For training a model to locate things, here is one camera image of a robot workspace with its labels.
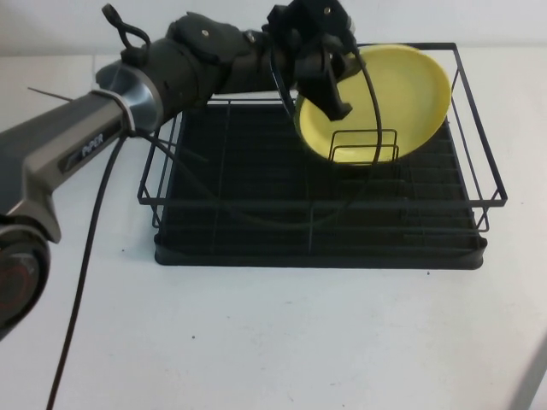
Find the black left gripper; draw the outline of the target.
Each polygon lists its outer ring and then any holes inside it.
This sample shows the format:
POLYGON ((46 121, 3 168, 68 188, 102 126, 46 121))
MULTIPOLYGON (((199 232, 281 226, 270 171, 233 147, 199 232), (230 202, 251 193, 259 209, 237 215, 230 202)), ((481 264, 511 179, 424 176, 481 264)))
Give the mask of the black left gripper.
POLYGON ((276 5, 263 27, 294 63, 299 94, 330 121, 352 110, 337 82, 356 73, 352 19, 339 1, 292 1, 276 5))

